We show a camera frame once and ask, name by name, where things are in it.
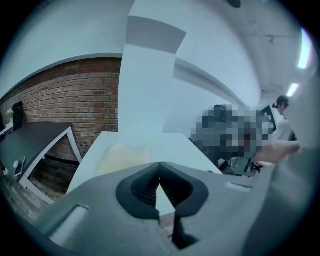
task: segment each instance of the ceiling light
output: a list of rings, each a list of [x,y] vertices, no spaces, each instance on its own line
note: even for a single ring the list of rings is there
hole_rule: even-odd
[[[296,92],[296,90],[298,89],[299,85],[296,83],[291,84],[291,87],[288,91],[288,93],[286,94],[288,97],[291,97],[292,95],[294,95],[294,93]]]
[[[307,32],[302,29],[302,47],[298,68],[303,70],[306,69],[311,53],[311,46],[312,42],[310,37],[308,36]]]

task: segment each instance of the brick wall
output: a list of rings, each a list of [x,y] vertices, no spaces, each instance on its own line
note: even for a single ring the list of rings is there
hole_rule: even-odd
[[[84,157],[101,132],[118,131],[120,58],[91,58],[45,70],[18,85],[0,101],[4,124],[7,110],[22,102],[23,122],[67,122]],[[67,136],[49,152],[77,160]]]

